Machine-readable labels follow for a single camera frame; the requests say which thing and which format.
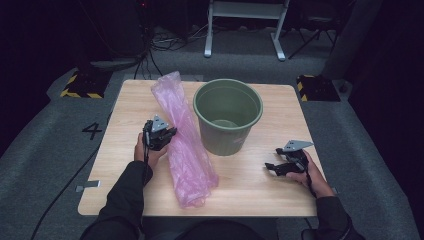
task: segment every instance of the yellow black hazard tape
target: yellow black hazard tape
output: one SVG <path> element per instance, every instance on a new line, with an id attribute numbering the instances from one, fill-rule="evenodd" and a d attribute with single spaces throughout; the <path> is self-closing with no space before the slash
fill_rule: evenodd
<path id="1" fill-rule="evenodd" d="M 74 72 L 61 92 L 61 97 L 75 98 L 104 98 L 105 90 L 109 84 L 111 72 L 101 73 L 95 77 Z"/>
<path id="2" fill-rule="evenodd" d="M 329 101 L 340 102 L 331 80 L 324 79 L 321 76 L 300 75 L 296 79 L 297 89 L 300 99 L 306 101 Z"/>

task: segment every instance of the person's left hand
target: person's left hand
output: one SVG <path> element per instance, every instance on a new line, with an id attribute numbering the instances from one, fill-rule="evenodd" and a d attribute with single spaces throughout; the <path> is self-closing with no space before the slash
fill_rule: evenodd
<path id="1" fill-rule="evenodd" d="M 153 169 L 159 161 L 159 158 L 162 157 L 168 146 L 165 146 L 160 151 L 149 150 L 149 166 Z M 143 133 L 138 134 L 137 145 L 134 148 L 134 161 L 144 161 L 144 146 L 143 146 Z"/>

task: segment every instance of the wooden table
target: wooden table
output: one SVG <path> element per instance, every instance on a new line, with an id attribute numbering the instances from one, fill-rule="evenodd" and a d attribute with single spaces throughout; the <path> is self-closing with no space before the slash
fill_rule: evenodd
<path id="1" fill-rule="evenodd" d="M 78 206 L 82 215 L 97 215 L 106 195 L 127 164 L 133 160 L 134 145 L 145 122 L 158 114 L 168 121 L 150 87 L 155 81 L 127 80 L 112 113 L 89 181 L 100 180 L 97 188 L 86 188 Z M 192 108 L 195 91 L 203 83 L 183 82 Z M 219 175 L 219 186 L 200 208 L 182 209 L 175 197 L 167 155 L 145 188 L 145 216 L 315 216 L 315 199 L 303 186 L 266 170 L 264 163 L 283 163 L 275 153 L 289 140 L 312 141 L 295 90 L 287 85 L 250 84 L 261 95 L 262 118 L 254 125 L 242 149 L 227 157 L 209 153 Z M 314 146 L 306 149 L 321 169 Z"/>

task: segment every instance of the black jacket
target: black jacket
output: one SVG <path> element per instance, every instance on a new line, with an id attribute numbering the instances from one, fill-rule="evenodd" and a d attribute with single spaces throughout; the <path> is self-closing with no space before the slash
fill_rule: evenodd
<path id="1" fill-rule="evenodd" d="M 147 183 L 152 176 L 152 169 L 144 162 L 133 161 L 129 163 L 109 192 L 106 206 L 100 210 L 98 218 L 83 232 L 80 239 L 137 240 L 140 236 L 141 217 L 144 209 L 143 183 Z M 319 198 L 316 200 L 316 204 L 319 227 L 313 232 L 315 239 L 364 239 L 353 228 L 352 221 L 339 198 Z M 199 232 L 203 236 L 208 236 L 210 234 L 205 231 L 209 230 L 213 236 L 214 229 L 210 227 Z M 193 234 L 195 233 L 184 235 L 192 238 Z"/>

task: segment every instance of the white metal stand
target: white metal stand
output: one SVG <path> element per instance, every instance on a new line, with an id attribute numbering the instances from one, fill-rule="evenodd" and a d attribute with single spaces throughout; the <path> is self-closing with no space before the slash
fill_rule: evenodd
<path id="1" fill-rule="evenodd" d="M 208 35 L 206 37 L 205 57 L 212 55 L 212 22 L 213 17 L 239 17 L 239 18 L 261 18 L 278 19 L 277 32 L 271 33 L 271 40 L 274 44 L 277 57 L 280 61 L 286 60 L 284 52 L 281 49 L 278 40 L 284 18 L 290 0 L 284 0 L 283 4 L 265 4 L 265 3 L 240 3 L 240 2 L 220 2 L 210 0 L 208 14 Z"/>

